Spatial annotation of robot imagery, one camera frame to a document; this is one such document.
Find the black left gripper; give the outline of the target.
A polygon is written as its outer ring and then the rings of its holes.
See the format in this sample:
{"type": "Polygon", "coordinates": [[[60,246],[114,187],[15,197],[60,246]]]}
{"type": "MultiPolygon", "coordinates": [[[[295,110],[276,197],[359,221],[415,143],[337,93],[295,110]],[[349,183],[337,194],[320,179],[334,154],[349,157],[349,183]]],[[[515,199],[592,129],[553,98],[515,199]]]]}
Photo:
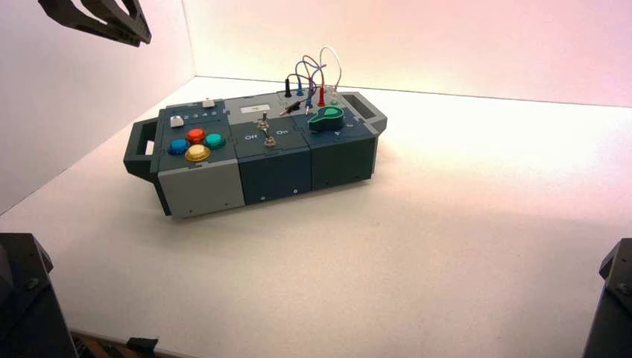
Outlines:
{"type": "Polygon", "coordinates": [[[151,30],[137,0],[82,1],[86,15],[69,0],[39,0],[45,14],[58,24],[108,40],[139,47],[151,43],[151,30]]]}

